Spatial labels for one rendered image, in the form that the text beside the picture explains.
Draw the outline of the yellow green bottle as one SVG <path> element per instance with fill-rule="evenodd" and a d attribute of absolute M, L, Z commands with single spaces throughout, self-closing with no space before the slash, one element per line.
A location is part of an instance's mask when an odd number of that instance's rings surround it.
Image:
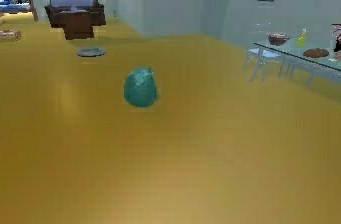
<path fill-rule="evenodd" d="M 302 47 L 304 44 L 305 44 L 305 41 L 306 41 L 306 32 L 307 30 L 306 29 L 303 29 L 302 30 L 302 33 L 300 35 L 300 37 L 297 39 L 296 41 L 296 46 L 297 47 Z"/>

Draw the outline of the glass dining table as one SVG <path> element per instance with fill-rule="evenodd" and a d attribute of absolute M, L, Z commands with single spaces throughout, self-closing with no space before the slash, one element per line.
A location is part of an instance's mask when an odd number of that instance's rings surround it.
<path fill-rule="evenodd" d="M 264 43 L 256 43 L 258 48 L 263 48 L 284 56 L 284 68 L 292 76 L 296 69 L 303 69 L 309 73 L 306 86 L 309 86 L 315 76 L 341 84 L 341 60 L 332 57 L 308 58 L 303 55 L 304 51 L 292 48 L 288 45 L 274 46 Z"/>

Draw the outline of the brown round bread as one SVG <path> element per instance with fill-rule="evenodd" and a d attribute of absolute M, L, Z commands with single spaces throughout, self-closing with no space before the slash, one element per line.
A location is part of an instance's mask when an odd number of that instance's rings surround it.
<path fill-rule="evenodd" d="M 329 51 L 322 48 L 311 48 L 304 51 L 303 55 L 308 58 L 322 58 L 329 55 Z"/>

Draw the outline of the dark brown bowl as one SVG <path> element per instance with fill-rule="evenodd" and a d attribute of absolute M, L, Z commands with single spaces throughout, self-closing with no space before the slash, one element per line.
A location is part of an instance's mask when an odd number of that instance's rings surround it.
<path fill-rule="evenodd" d="M 276 32 L 269 33 L 267 37 L 268 37 L 269 43 L 274 46 L 281 46 L 285 44 L 288 40 L 290 40 L 289 35 L 283 34 L 283 33 L 276 33 Z"/>

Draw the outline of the teal round bag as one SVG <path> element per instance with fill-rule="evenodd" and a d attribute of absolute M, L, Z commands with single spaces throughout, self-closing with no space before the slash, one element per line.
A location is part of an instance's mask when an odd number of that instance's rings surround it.
<path fill-rule="evenodd" d="M 154 71 L 150 67 L 137 67 L 125 79 L 124 99 L 135 107 L 149 107 L 157 99 Z"/>

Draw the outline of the blue bed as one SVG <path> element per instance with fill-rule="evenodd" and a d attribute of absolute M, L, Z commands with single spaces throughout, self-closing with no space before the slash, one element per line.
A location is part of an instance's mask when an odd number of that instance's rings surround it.
<path fill-rule="evenodd" d="M 14 13 L 31 12 L 32 7 L 29 0 L 0 0 L 0 12 Z"/>

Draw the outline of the grey round flat disc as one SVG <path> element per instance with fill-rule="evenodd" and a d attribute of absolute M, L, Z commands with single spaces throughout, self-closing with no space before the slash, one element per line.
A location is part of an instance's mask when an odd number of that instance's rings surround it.
<path fill-rule="evenodd" d="M 97 57 L 102 56 L 106 51 L 99 47 L 82 47 L 76 51 L 76 54 L 80 57 Z"/>

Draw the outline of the pale blue chair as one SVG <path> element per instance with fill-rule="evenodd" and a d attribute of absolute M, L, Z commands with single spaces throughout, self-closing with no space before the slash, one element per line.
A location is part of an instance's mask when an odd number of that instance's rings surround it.
<path fill-rule="evenodd" d="M 255 67 L 250 77 L 250 82 L 253 82 L 258 73 L 261 73 L 261 81 L 266 77 L 266 70 L 269 64 L 277 64 L 279 66 L 277 77 L 280 77 L 284 68 L 284 56 L 263 48 L 249 48 L 243 63 L 243 71 L 245 71 L 251 61 L 255 63 Z"/>

